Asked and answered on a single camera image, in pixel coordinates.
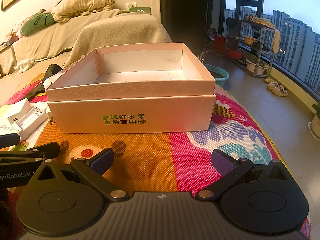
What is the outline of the beige crumpled pillow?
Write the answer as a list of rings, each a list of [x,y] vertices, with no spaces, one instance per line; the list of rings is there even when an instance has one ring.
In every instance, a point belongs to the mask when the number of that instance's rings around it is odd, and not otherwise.
[[[61,0],[51,14],[56,22],[67,22],[73,16],[111,10],[114,3],[115,0]]]

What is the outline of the white charger block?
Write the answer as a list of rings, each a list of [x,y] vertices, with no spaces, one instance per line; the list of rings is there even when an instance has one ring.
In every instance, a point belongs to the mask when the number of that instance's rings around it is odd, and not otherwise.
[[[7,110],[6,117],[12,125],[13,123],[18,122],[18,120],[24,117],[30,110],[31,105],[28,99],[23,99],[11,105]]]

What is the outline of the red bucket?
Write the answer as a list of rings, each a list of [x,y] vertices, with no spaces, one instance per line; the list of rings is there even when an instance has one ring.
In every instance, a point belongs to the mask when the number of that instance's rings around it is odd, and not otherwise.
[[[226,47],[226,38],[223,36],[214,37],[214,51],[218,54],[224,54]]]

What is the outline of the beige slippers pair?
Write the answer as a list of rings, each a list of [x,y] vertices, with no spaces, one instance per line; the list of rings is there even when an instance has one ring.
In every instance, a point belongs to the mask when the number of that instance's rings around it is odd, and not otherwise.
[[[267,89],[270,90],[274,95],[281,97],[288,96],[287,89],[281,83],[278,83],[276,80],[268,77],[264,79],[264,82],[267,83]]]

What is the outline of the pink cardboard box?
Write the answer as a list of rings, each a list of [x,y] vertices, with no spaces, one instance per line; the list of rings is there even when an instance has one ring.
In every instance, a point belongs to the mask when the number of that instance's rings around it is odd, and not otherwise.
[[[47,89],[63,133],[120,134],[208,129],[215,80],[182,43],[97,48]]]

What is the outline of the teal plastic basin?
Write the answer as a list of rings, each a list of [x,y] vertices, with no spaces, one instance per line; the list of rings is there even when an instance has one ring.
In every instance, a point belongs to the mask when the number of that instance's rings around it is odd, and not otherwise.
[[[219,85],[220,87],[223,87],[226,80],[228,80],[229,78],[229,73],[220,67],[212,66],[210,64],[204,64],[204,66],[213,76],[216,84]]]

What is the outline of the metal storage rack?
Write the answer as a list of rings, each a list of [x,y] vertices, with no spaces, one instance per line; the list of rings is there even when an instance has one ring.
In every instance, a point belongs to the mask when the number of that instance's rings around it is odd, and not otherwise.
[[[231,61],[253,77],[269,77],[275,57],[275,26],[253,15],[243,20],[229,17],[226,25],[226,54]]]

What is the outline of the green digital clock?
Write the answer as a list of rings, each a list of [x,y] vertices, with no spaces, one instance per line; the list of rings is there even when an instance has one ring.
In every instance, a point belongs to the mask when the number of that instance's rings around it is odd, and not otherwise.
[[[151,14],[151,8],[150,7],[131,7],[129,9],[129,12],[143,12],[143,13]]]

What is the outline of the green plush toy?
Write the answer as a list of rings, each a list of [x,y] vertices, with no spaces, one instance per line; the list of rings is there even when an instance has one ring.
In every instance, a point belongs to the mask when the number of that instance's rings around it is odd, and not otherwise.
[[[52,14],[50,12],[36,13],[33,15],[21,28],[23,36],[30,36],[31,34],[55,24]]]

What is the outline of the colourful cartoon play mat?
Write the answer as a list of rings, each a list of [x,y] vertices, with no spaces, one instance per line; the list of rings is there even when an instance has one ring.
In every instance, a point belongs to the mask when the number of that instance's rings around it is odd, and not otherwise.
[[[215,88],[216,105],[206,131],[151,134],[67,134],[57,124],[43,123],[18,146],[20,150],[55,141],[58,164],[77,157],[90,158],[106,147],[114,151],[114,164],[106,179],[129,193],[135,191],[190,191],[195,193],[222,176],[211,153],[221,149],[233,158],[256,164],[279,159],[273,141],[231,94]]]

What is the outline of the white wall socket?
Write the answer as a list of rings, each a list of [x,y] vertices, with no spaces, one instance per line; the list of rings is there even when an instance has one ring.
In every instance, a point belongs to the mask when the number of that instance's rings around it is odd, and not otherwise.
[[[127,2],[127,3],[125,3],[125,9],[127,11],[129,11],[131,8],[134,8],[136,6],[137,6],[136,2]]]

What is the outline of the beige covered sofa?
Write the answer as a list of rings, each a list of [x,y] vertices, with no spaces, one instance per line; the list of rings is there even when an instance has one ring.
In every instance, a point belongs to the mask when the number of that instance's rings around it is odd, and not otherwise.
[[[155,16],[143,12],[113,9],[55,23],[1,51],[1,105],[50,63],[68,66],[94,48],[152,42],[171,42],[171,38]],[[26,59],[34,65],[20,73],[15,67]]]

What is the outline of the potted plant white pot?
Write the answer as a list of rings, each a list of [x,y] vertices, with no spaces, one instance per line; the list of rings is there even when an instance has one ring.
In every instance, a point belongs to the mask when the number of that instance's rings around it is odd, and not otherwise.
[[[312,106],[316,110],[316,114],[312,121],[308,123],[308,129],[311,135],[319,141],[320,138],[320,102]]]

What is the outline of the white plush toy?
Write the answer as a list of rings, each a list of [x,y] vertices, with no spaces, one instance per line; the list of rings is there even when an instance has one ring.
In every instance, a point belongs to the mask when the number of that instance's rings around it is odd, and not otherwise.
[[[17,66],[15,67],[16,70],[18,70],[20,73],[26,72],[34,65],[34,61],[31,59],[26,59],[20,61]]]

